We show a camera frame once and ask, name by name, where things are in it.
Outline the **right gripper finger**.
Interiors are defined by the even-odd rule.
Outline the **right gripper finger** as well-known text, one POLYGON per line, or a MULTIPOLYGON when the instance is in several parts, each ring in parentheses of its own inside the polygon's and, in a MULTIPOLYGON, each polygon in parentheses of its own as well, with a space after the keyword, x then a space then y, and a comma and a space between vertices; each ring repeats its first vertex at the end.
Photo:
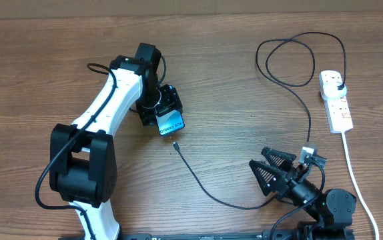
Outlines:
POLYGON ((294 154, 278 151, 270 147, 264 147, 261 154, 272 167, 277 167, 281 170, 289 170, 297 157, 294 154))
POLYGON ((286 187, 286 172, 262 161, 251 160, 249 166, 265 196, 271 192, 282 192, 286 187))

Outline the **Samsung Galaxy smartphone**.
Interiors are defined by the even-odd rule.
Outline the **Samsung Galaxy smartphone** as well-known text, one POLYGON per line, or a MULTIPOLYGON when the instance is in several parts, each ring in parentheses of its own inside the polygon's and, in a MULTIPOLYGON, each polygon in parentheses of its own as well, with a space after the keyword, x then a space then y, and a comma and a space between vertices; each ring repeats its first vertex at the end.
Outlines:
POLYGON ((161 117, 156 117, 159 134, 166 136, 185 127, 183 117, 177 110, 173 110, 161 117))

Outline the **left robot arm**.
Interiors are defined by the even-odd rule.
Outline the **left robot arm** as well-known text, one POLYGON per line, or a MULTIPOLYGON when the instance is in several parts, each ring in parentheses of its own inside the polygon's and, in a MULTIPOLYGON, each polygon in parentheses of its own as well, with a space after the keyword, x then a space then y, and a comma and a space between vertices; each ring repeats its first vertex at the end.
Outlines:
POLYGON ((84 228, 83 239, 122 239, 110 198, 117 182, 114 136, 136 107, 144 126, 161 136, 185 127, 175 87, 157 75, 165 59, 155 45, 140 43, 133 57, 119 55, 109 66, 87 68, 107 75, 105 85, 87 110, 70 125, 58 124, 50 138, 50 162, 43 175, 52 191, 74 209, 84 228))

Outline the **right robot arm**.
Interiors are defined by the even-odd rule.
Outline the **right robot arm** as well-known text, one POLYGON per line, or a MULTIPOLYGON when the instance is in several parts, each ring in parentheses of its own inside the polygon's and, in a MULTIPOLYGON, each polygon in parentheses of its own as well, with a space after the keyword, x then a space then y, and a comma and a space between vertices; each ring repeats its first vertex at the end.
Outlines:
POLYGON ((296 155, 264 147, 265 161, 251 160, 249 166, 267 196, 275 193, 278 201, 289 199, 296 207, 285 214, 270 230, 262 231, 264 239, 353 239, 352 215, 356 197, 344 189, 323 190, 326 158, 317 154, 317 147, 302 147, 299 164, 296 155), (294 213, 304 210, 313 221, 301 221, 295 229, 278 230, 277 226, 294 213))

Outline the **white charger plug adapter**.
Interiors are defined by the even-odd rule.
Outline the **white charger plug adapter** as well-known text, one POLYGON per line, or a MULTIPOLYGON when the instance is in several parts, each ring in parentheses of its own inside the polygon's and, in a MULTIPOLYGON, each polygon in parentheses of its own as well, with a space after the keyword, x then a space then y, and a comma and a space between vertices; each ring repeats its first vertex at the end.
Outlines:
POLYGON ((337 83, 327 83, 323 84, 320 92, 323 100, 328 101, 345 97, 347 94, 347 87, 345 85, 337 85, 337 83))

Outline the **white power strip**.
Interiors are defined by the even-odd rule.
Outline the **white power strip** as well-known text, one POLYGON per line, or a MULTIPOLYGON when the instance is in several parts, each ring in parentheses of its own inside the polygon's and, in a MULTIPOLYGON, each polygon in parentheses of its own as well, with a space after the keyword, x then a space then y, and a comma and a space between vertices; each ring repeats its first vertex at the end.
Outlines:
MULTIPOLYGON (((320 90, 323 84, 337 83, 342 85, 343 80, 341 74, 333 70, 325 70, 319 74, 320 90)), ((328 118, 328 125, 331 133, 345 133, 353 128, 350 108, 346 96, 332 99, 323 100, 328 118)))

